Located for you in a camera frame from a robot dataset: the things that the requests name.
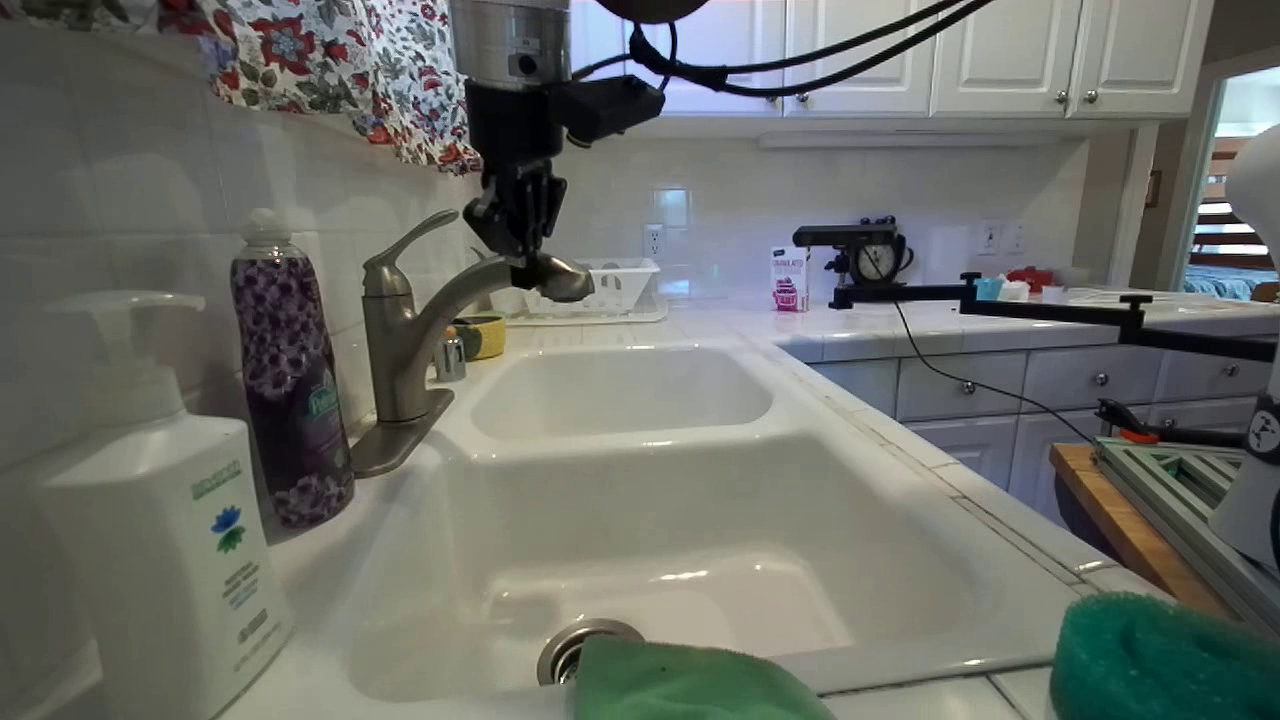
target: chrome faucet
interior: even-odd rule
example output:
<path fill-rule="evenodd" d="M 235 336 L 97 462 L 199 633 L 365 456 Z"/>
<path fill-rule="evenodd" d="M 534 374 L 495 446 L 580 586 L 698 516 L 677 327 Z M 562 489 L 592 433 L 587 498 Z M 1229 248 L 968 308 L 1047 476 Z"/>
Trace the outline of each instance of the chrome faucet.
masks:
<path fill-rule="evenodd" d="M 420 312 L 401 252 L 428 230 L 452 224 L 442 212 L 404 230 L 391 248 L 365 261 L 365 332 L 378 423 L 357 439 L 357 476 L 391 473 L 428 437 L 452 404 L 448 388 L 428 388 L 428 367 L 448 339 L 457 312 L 502 288 L 535 288 L 558 303 L 577 303 L 596 291 L 592 272 L 558 254 L 489 254 L 452 276 Z"/>

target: kitchen counter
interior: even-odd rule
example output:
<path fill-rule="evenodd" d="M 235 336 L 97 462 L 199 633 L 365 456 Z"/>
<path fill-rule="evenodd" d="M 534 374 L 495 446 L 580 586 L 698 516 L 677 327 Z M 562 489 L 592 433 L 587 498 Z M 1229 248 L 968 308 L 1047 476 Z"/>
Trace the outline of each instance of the kitchen counter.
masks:
<path fill-rule="evenodd" d="M 955 317 L 955 303 L 914 303 L 905 308 L 914 332 L 922 336 L 924 350 L 941 346 L 1064 346 L 1064 344 L 1105 344 L 1108 327 L 1073 327 L 1073 325 L 1028 325 L 1028 318 L 987 318 L 987 317 Z M 1277 336 L 1277 308 L 1204 308 L 1204 312 L 1164 312 L 1162 325 L 1202 325 L 1215 332 L 1232 327 L 1271 327 Z M 677 308 L 662 325 L 572 325 L 572 327 L 513 327 L 509 356 L 544 350 L 544 346 L 616 346 L 616 344 L 749 344 L 772 358 L 775 371 L 804 385 L 804 392 L 849 418 L 849 433 L 864 433 L 869 439 L 893 446 L 905 473 L 930 476 L 941 495 L 955 498 L 972 512 L 987 530 L 996 530 L 1008 548 L 1042 565 L 1047 577 L 1062 581 L 1073 596 L 1091 593 L 1156 593 L 1140 577 L 1116 566 L 1098 548 L 1082 542 L 1078 537 L 1043 522 L 1025 505 L 1008 498 L 1002 489 L 986 483 L 959 460 L 936 453 L 898 418 L 881 417 L 876 406 L 854 399 L 836 385 L 808 371 L 801 358 L 819 358 L 830 350 L 890 350 L 905 344 L 899 317 L 893 308 L 857 308 L 857 312 L 801 312 L 801 317 L 772 317 L 759 308 Z M 474 365 L 474 381 L 457 392 L 464 396 L 469 385 L 484 381 L 489 371 L 506 367 L 506 358 Z M 276 714 L 372 714 L 369 701 L 347 687 L 346 660 L 334 655 L 327 645 L 316 639 L 316 626 L 338 617 L 338 596 L 346 596 L 347 572 L 365 565 L 369 530 L 382 522 L 385 512 L 397 512 L 397 483 L 391 479 L 365 479 L 351 507 L 324 527 L 272 542 L 272 565 L 285 577 L 287 601 L 296 607 L 301 633 L 281 653 L 281 660 L 239 697 L 230 720 L 276 720 Z M 825 693 L 836 714 L 1053 714 L 1047 704 L 1047 655 L 1020 662 L 1020 667 L 972 667 L 972 672 L 918 672 L 918 675 L 884 675 L 876 683 Z M 80 697 L 80 708 L 60 714 L 97 714 L 97 693 Z M 502 720 L 502 714 L 529 714 L 529 720 L 565 720 L 569 704 L 565 693 L 521 693 L 502 704 L 469 704 L 448 701 L 442 704 L 448 720 Z M 416 704 L 382 704 L 378 720 L 416 714 Z"/>

